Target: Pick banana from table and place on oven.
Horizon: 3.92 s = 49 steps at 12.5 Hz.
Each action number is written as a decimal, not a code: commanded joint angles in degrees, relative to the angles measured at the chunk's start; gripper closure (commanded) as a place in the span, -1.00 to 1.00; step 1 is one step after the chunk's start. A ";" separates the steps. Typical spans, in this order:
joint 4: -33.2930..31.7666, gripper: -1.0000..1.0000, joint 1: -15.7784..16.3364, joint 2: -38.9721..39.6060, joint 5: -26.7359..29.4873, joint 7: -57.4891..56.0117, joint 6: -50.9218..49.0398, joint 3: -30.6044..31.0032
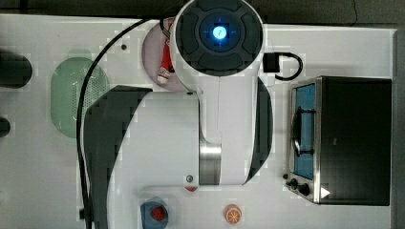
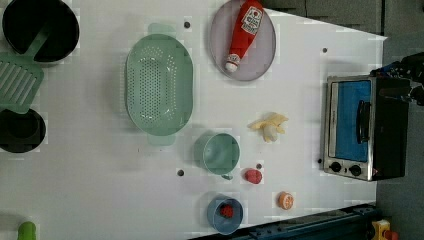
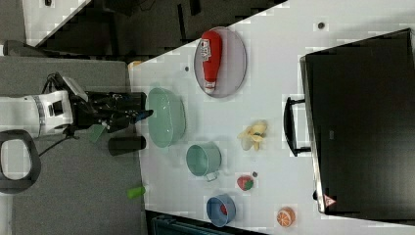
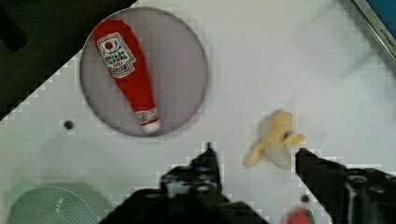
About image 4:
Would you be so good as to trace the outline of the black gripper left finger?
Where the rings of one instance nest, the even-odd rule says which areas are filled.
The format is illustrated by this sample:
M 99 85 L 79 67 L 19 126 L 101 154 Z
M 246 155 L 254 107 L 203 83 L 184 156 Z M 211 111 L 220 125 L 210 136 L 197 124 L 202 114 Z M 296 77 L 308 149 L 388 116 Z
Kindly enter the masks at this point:
M 160 178 L 160 189 L 169 198 L 207 185 L 222 191 L 217 153 L 210 142 L 205 144 L 205 151 L 189 164 L 174 167 Z

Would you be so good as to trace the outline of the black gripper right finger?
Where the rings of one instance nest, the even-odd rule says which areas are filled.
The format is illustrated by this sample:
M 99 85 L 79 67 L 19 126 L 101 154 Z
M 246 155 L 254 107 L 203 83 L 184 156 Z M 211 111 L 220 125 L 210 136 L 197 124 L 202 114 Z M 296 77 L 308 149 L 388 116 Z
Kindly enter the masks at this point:
M 396 224 L 394 175 L 375 168 L 347 168 L 306 148 L 295 155 L 295 172 L 333 224 Z

